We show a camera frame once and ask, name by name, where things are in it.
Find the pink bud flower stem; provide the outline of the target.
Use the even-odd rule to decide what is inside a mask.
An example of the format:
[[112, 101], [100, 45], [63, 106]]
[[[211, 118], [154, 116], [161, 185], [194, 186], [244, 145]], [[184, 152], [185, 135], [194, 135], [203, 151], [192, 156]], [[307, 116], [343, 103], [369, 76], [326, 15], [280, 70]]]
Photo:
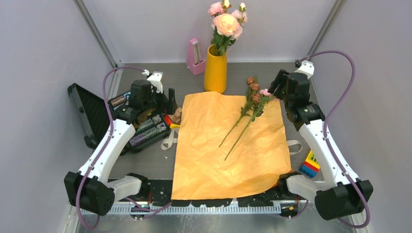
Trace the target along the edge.
[[246, 123], [244, 129], [241, 131], [241, 133], [239, 134], [238, 138], [236, 139], [236, 141], [234, 142], [233, 146], [231, 147], [231, 149], [229, 150], [229, 152], [227, 153], [226, 157], [224, 158], [224, 160], [226, 161], [227, 158], [229, 157], [229, 155], [231, 154], [231, 152], [233, 151], [233, 149], [235, 148], [235, 146], [238, 144], [238, 142], [240, 141], [240, 139], [242, 138], [243, 134], [245, 133], [245, 131], [249, 128], [250, 124], [253, 123], [258, 117], [262, 116], [264, 113], [264, 108], [265, 106], [274, 99], [273, 94], [270, 94], [268, 92], [268, 89], [262, 89], [260, 90], [261, 93], [261, 99], [260, 102], [257, 103], [251, 111], [248, 112], [247, 117], [249, 117], [248, 122]]

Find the cream ribbon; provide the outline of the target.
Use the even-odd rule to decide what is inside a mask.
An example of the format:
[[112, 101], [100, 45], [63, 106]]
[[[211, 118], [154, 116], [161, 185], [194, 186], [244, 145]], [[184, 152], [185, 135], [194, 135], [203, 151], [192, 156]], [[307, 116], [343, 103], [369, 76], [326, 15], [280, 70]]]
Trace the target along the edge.
[[[166, 137], [162, 142], [161, 142], [161, 149], [162, 150], [168, 150], [172, 147], [173, 144], [177, 144], [178, 141], [178, 132], [179, 132], [179, 127], [175, 127], [171, 129], [171, 132], [168, 137]], [[287, 141], [288, 147], [292, 146], [298, 146], [298, 151], [296, 152], [290, 152], [290, 156], [296, 155], [300, 153], [303, 150], [303, 144], [299, 140], [288, 140]]]

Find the orange yellow wrapping paper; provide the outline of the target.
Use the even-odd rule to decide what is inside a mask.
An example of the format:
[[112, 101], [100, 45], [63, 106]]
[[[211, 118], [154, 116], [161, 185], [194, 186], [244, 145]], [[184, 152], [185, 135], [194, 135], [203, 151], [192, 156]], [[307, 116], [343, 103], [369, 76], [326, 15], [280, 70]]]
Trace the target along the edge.
[[172, 199], [240, 198], [267, 191], [291, 171], [290, 151], [280, 103], [270, 101], [245, 131], [227, 160], [249, 117], [223, 138], [240, 116], [244, 96], [218, 92], [186, 95], [178, 132]]

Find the brown dried flower stem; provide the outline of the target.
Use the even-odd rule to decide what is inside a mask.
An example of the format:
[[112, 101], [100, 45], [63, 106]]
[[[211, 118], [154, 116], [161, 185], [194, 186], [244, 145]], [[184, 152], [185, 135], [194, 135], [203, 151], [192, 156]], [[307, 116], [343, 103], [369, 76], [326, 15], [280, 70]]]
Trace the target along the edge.
[[249, 88], [246, 91], [246, 101], [243, 107], [240, 108], [240, 116], [237, 119], [236, 123], [232, 126], [230, 131], [226, 134], [223, 138], [222, 142], [220, 143], [219, 147], [224, 143], [227, 139], [229, 134], [234, 130], [235, 127], [240, 123], [243, 117], [249, 116], [248, 112], [252, 110], [252, 108], [260, 102], [261, 93], [260, 93], [260, 85], [258, 84], [258, 77], [257, 75], [247, 78], [246, 83], [249, 85]]

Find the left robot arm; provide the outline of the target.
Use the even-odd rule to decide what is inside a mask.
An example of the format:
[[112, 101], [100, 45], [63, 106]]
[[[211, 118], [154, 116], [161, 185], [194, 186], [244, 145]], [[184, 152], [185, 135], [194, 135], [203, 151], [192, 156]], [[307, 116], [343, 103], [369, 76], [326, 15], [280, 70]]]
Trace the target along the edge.
[[170, 134], [165, 116], [177, 109], [175, 90], [170, 88], [165, 94], [160, 85], [153, 79], [137, 80], [129, 92], [108, 101], [76, 83], [68, 87], [85, 143], [93, 149], [86, 163], [64, 178], [72, 206], [104, 216], [119, 200], [143, 201], [149, 197], [146, 177], [128, 173], [122, 179], [111, 180], [109, 175], [120, 156], [141, 152]]

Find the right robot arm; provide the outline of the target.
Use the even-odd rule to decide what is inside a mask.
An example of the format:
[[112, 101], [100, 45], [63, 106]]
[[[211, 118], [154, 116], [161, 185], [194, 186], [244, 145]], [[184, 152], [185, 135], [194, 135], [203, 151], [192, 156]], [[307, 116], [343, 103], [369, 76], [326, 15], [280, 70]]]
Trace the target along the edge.
[[280, 70], [271, 83], [269, 93], [283, 101], [287, 118], [305, 139], [315, 155], [324, 183], [317, 183], [299, 172], [283, 174], [278, 179], [277, 192], [283, 199], [299, 195], [313, 202], [324, 220], [366, 213], [373, 193], [369, 180], [361, 180], [337, 148], [319, 105], [310, 101], [309, 75]]

